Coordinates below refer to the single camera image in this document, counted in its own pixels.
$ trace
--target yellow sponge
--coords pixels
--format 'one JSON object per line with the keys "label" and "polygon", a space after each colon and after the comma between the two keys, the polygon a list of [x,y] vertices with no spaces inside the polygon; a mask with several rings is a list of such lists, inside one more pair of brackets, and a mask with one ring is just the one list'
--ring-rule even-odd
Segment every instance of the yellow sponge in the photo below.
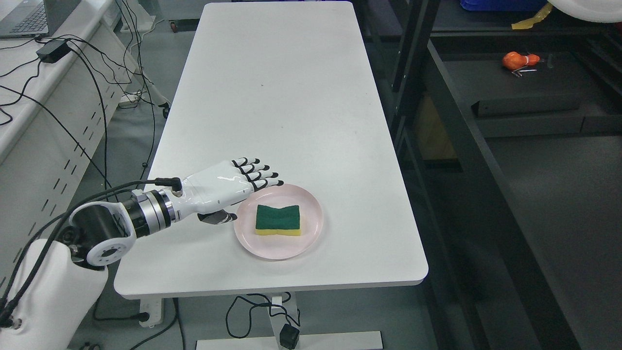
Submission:
{"label": "yellow sponge", "polygon": [[258,235],[300,236],[300,207],[257,206],[255,233]]}

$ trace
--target gray floor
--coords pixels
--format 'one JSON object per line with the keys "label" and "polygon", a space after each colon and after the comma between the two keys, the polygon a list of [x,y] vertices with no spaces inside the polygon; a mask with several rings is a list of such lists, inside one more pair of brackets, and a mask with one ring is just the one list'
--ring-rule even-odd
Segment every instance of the gray floor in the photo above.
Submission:
{"label": "gray floor", "polygon": [[[173,34],[167,22],[160,23],[145,36],[141,53],[144,69],[160,91],[173,99],[183,65],[193,39],[193,32]],[[155,142],[164,127],[160,110],[155,115]],[[151,108],[142,103],[133,110],[118,110],[109,126],[108,172],[113,185],[137,179],[151,148],[154,121]],[[102,145],[95,161],[103,159]],[[75,199],[103,189],[101,177],[87,170]],[[112,281],[116,266],[110,269],[109,280],[102,294],[99,317],[133,315],[138,301],[125,300],[114,292]],[[425,301],[420,288],[394,287],[361,290],[308,291],[297,294],[301,310],[302,330],[307,334],[351,331],[381,331],[385,349],[435,349]],[[225,313],[234,296],[182,298],[180,315],[188,349],[195,349],[199,339],[228,338]],[[244,333],[246,310],[231,315],[232,331]],[[254,311],[250,336],[269,336],[271,327],[263,310]],[[153,329],[145,329],[137,321],[93,321],[91,314],[82,322],[70,347],[78,349],[85,342],[100,344],[103,349],[129,349],[140,340],[160,331],[174,317],[171,300],[165,301],[165,321]],[[179,328],[174,326],[141,349],[180,349]]]}

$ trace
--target power strip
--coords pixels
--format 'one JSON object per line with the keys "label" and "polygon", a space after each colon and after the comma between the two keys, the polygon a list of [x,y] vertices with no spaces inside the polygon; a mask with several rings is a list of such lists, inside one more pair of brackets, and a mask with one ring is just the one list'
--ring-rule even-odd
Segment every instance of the power strip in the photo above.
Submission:
{"label": "power strip", "polygon": [[138,102],[141,100],[141,95],[142,91],[140,90],[138,90],[136,93],[125,93],[123,96],[121,96],[121,99],[119,101],[119,107],[137,105]]}

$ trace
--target white table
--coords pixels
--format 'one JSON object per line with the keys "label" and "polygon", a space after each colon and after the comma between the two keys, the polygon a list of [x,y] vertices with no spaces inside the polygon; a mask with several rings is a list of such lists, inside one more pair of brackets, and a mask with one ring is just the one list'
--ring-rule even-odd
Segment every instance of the white table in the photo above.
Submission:
{"label": "white table", "polygon": [[205,6],[149,178],[185,177],[241,156],[262,159],[317,198],[325,221],[314,246],[262,260],[242,247],[232,224],[189,217],[136,242],[114,281],[119,294],[403,286],[426,276],[350,3]]}

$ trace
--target laptop keyboard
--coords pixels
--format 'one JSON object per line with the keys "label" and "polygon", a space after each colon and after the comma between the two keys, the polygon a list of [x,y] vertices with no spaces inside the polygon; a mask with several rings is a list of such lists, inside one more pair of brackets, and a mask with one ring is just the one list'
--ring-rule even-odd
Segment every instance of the laptop keyboard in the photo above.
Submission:
{"label": "laptop keyboard", "polygon": [[16,25],[12,33],[38,32],[47,26],[47,16],[45,15],[45,4],[42,1],[37,5],[37,9],[20,24]]}

